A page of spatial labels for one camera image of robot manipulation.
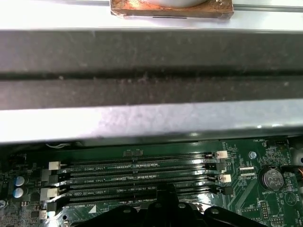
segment copper heatsink base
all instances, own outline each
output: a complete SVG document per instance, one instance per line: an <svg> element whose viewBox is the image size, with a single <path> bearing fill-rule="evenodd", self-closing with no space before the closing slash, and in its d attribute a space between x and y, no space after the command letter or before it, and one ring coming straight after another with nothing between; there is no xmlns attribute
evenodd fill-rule
<svg viewBox="0 0 303 227"><path fill-rule="evenodd" d="M111 0L111 12L116 16L204 17L229 19L233 15L232 0L208 0L198 6L171 9L143 0Z"/></svg>

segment cable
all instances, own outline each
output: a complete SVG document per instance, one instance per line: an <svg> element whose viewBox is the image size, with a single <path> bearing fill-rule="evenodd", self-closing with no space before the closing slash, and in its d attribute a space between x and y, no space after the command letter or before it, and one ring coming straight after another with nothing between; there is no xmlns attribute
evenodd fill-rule
<svg viewBox="0 0 303 227"><path fill-rule="evenodd" d="M298 168L299 172L301 173L302 175L302 178L303 178L303 169L302 168Z"/></svg>
<svg viewBox="0 0 303 227"><path fill-rule="evenodd" d="M70 146L70 144L69 143L60 143L60 144L57 144L57 145L50 145L50 144L46 143L46 146L48 146L49 148L61 149L61 148L64 148L66 146Z"/></svg>

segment electrolytic capacitor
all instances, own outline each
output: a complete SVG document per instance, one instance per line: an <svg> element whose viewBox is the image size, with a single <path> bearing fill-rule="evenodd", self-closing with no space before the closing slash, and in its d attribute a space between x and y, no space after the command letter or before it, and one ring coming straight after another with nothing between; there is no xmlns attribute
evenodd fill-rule
<svg viewBox="0 0 303 227"><path fill-rule="evenodd" d="M0 209L6 208L7 205L8 205L7 200L0 200Z"/></svg>
<svg viewBox="0 0 303 227"><path fill-rule="evenodd" d="M28 188L26 188L26 187L16 188L13 191L13 196L15 198L21 198L22 196L27 195L27 194L28 194Z"/></svg>
<svg viewBox="0 0 303 227"><path fill-rule="evenodd" d="M14 179L14 185L17 186L17 187L20 187L24 184L27 184L28 183L28 177L26 176L17 176L15 179Z"/></svg>

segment green circuit board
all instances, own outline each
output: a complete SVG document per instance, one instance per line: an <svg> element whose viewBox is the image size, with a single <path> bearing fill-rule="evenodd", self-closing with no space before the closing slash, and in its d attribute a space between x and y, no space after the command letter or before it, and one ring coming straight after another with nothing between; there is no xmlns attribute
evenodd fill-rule
<svg viewBox="0 0 303 227"><path fill-rule="evenodd" d="M228 157L209 156L217 151ZM173 183L179 200L201 212L216 205L269 227L303 226L298 176L281 171L292 164L286 139L54 149L14 154L10 162L11 170L0 173L0 196L6 196L0 227L68 227L120 205L139 209L155 200L159 183ZM271 181L272 173L281 177ZM231 181L210 180L214 175ZM213 185L233 192L214 193ZM56 213L49 211L52 202L60 204Z"/></svg>

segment gray metal panel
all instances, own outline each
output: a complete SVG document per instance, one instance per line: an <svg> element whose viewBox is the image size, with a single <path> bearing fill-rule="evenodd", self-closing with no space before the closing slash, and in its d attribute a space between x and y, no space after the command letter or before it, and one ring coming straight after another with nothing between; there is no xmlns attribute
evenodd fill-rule
<svg viewBox="0 0 303 227"><path fill-rule="evenodd" d="M283 4L281 0L234 0L233 17L228 21L222 21L207 18L150 17L131 17L125 20L110 15L110 7L106 1L5 0L0 1L0 29L195 28L302 31L301 1L287 0L285 2L287 3Z"/></svg>
<svg viewBox="0 0 303 227"><path fill-rule="evenodd" d="M0 142L295 135L302 113L303 99L0 111Z"/></svg>

